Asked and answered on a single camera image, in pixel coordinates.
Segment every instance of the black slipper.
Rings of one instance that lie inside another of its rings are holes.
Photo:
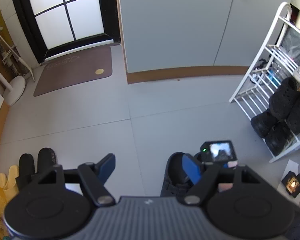
[[[56,164],[56,156],[51,148],[42,148],[37,155],[37,172],[42,173]]]
[[[183,155],[181,152],[174,153],[168,159],[160,197],[181,198],[191,189],[192,183],[182,168]]]
[[[19,176],[15,179],[19,191],[31,183],[33,174],[35,174],[33,156],[30,153],[24,153],[19,159]]]

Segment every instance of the frosted glass door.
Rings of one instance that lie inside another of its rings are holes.
[[[30,0],[47,49],[104,33],[99,0]]]

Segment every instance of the white logo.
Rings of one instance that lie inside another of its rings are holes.
[[[148,200],[145,201],[145,204],[147,204],[147,205],[150,205],[151,203],[153,203],[152,199],[148,199]]]

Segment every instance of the black shoe on foot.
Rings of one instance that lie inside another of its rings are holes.
[[[287,125],[294,134],[300,133],[300,92],[290,114],[287,118]]]
[[[250,122],[259,137],[265,138],[271,127],[277,123],[277,119],[276,117],[272,116],[269,109],[267,109],[263,113],[253,117]]]
[[[298,97],[297,82],[289,77],[281,82],[277,91],[269,98],[271,114],[279,121],[286,119]]]
[[[265,142],[274,156],[277,156],[282,151],[289,136],[290,129],[285,122],[280,122],[270,129]]]
[[[182,198],[191,189],[192,183],[182,168],[183,155],[181,152],[174,153],[168,159],[160,197]]]

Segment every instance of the paper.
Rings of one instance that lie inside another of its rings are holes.
[[[283,196],[285,196],[288,200],[290,200],[291,202],[294,202],[296,205],[299,205],[300,202],[300,193],[298,194],[298,196],[296,198],[293,198],[292,196],[290,196],[288,194],[288,192],[286,191],[285,186],[282,184],[282,180],[283,178],[288,174],[289,171],[294,172],[296,175],[298,174],[298,163],[293,162],[292,160],[288,161],[288,164],[285,168],[284,174],[282,175],[282,178],[280,180],[279,186],[277,188],[277,191],[280,192]]]

